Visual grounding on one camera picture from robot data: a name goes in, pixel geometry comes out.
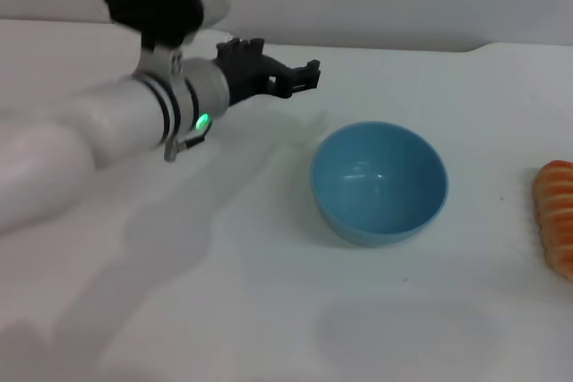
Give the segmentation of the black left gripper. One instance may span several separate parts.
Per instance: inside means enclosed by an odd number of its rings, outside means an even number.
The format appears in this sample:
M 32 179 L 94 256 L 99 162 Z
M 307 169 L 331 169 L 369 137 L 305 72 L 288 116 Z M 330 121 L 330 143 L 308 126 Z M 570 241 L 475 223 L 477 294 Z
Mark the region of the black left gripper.
M 291 98 L 295 93 L 318 87 L 319 60 L 313 59 L 304 66 L 290 68 L 263 55 L 263 47 L 263 38 L 232 38 L 217 44 L 216 66 L 226 78 L 230 106 L 264 94 L 269 76 L 275 79 L 269 81 L 268 93 L 276 98 Z

